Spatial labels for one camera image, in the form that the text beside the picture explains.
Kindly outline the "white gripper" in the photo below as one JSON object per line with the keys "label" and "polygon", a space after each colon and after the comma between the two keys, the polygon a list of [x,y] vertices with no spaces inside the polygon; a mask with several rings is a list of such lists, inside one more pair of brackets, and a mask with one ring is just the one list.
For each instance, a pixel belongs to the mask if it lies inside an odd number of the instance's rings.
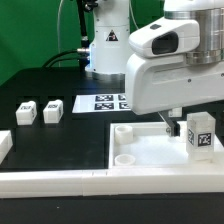
{"label": "white gripper", "polygon": [[224,99],[224,61],[187,63],[186,54],[199,42],[194,20],[161,18],[129,37],[134,54],[126,67],[128,106],[136,114],[159,112],[170,137],[180,135],[180,125],[164,110]]}

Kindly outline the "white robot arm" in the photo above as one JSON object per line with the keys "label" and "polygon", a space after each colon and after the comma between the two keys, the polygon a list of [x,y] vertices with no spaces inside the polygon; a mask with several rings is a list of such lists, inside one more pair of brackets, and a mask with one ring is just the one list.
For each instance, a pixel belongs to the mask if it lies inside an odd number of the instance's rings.
{"label": "white robot arm", "polygon": [[89,0],[95,36],[86,67],[125,77],[136,114],[224,99],[224,0],[165,0],[163,17],[129,30],[130,0]]}

